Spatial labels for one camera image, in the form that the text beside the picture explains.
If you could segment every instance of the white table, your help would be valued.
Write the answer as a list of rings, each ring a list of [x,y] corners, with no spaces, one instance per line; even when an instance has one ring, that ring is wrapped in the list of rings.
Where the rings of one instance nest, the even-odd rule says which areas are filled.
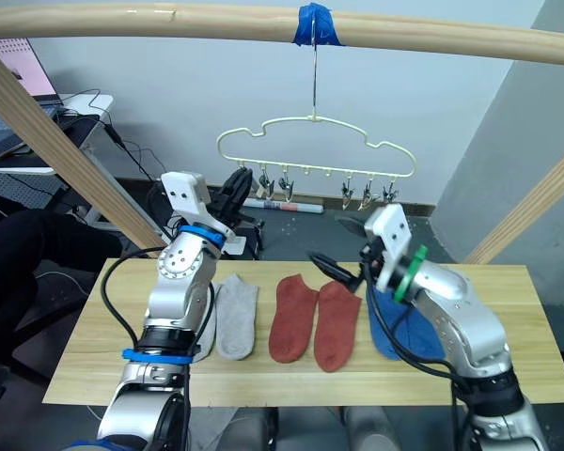
[[[107,117],[107,112],[113,107],[114,99],[113,96],[109,96],[108,94],[100,94],[96,96],[96,94],[78,94],[77,96],[70,97],[71,94],[59,94],[63,100],[64,108],[74,110],[80,115],[98,115],[100,120],[104,120]],[[135,207],[135,209],[142,215],[144,218],[149,221],[154,227],[155,230],[160,232],[159,227],[154,223],[152,218],[150,218],[144,210],[136,204],[133,198],[118,184],[115,178],[106,170],[106,168],[94,157],[93,152],[91,151],[91,145],[89,144],[90,137],[96,130],[98,130],[102,124],[100,122],[96,122],[90,133],[87,135],[84,142],[79,146],[79,149],[84,152],[86,157],[94,163],[96,167],[98,167],[101,172],[111,181],[113,186],[117,188],[117,190],[127,198],[127,200]],[[33,176],[53,176],[56,175],[56,171],[50,166],[44,167],[0,167],[0,174],[26,174],[26,175],[33,175]],[[99,221],[102,214],[96,210],[94,207],[90,209],[87,213],[87,216],[84,218],[89,226],[93,226],[95,228],[99,228],[101,230],[117,230],[117,228],[107,222]]]

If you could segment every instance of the blue sock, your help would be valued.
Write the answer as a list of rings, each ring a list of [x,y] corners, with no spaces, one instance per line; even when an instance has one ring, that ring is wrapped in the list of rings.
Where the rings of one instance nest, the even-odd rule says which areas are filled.
[[[398,360],[399,356],[395,352],[395,348],[384,334],[382,327],[376,320],[373,309],[370,307],[369,290],[368,292],[368,316],[369,330],[372,339],[376,345],[376,349],[385,357]],[[380,311],[388,324],[388,328],[392,328],[395,321],[408,308],[403,303],[393,301],[393,291],[388,289],[385,292],[376,290],[376,300],[380,307]],[[432,327],[432,324],[422,316],[415,308],[408,314],[401,324],[398,326],[395,337],[405,348],[420,357],[430,359],[442,359],[445,357],[441,342]]]

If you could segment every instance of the green ring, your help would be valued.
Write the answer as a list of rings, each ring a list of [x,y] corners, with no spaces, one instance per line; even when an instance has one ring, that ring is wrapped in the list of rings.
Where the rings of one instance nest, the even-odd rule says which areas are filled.
[[[403,276],[403,279],[401,279],[401,283],[397,287],[397,290],[395,290],[393,301],[400,303],[403,300],[403,296],[405,296],[407,288],[409,288],[412,284],[415,274],[417,273],[417,270],[420,269],[420,265],[422,264],[422,261],[424,261],[424,258],[426,258],[426,254],[428,252],[428,247],[426,247],[424,244],[420,245],[420,248],[415,252],[414,258],[412,259],[412,262],[407,269],[407,273]]]

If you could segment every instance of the laptop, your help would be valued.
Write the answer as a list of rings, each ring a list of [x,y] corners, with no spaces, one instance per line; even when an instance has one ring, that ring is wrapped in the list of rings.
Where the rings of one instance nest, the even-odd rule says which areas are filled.
[[[44,68],[27,39],[0,39],[0,60],[27,90],[44,113],[54,117],[63,102],[56,94]],[[12,130],[0,119],[0,141],[12,135]]]

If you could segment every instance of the sock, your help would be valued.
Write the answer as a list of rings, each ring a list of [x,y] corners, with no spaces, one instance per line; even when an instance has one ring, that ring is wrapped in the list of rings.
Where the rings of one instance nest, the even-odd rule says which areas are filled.
[[[213,347],[213,341],[215,341],[215,327],[217,325],[217,295],[219,293],[219,288],[221,285],[213,284],[213,291],[215,293],[215,304],[213,305],[213,311],[211,312],[211,317],[207,323],[207,327],[203,332],[203,335],[198,339],[198,345],[200,345],[200,352],[195,355],[193,362],[199,362],[209,355]]]
[[[374,312],[369,305],[369,301],[368,293],[369,330],[372,334],[374,344],[383,356],[392,360],[398,360],[399,356],[384,334],[380,324],[378,324]],[[401,316],[405,309],[408,308],[405,304],[393,301],[393,291],[391,290],[387,290],[384,293],[376,290],[376,300],[374,300],[374,302],[378,303],[389,329],[393,327],[395,321]],[[395,337],[401,345],[415,355],[431,359],[442,359],[445,357],[445,352],[443,351],[441,342],[432,324],[415,308],[412,309],[412,313],[398,326]]]
[[[324,371],[336,371],[351,357],[361,299],[339,282],[329,282],[320,289],[318,301],[316,362]]]
[[[236,274],[219,288],[215,341],[219,355],[227,360],[241,360],[253,351],[257,290]]]
[[[301,357],[309,345],[318,292],[296,274],[278,283],[275,298],[270,355],[280,364],[287,364]]]

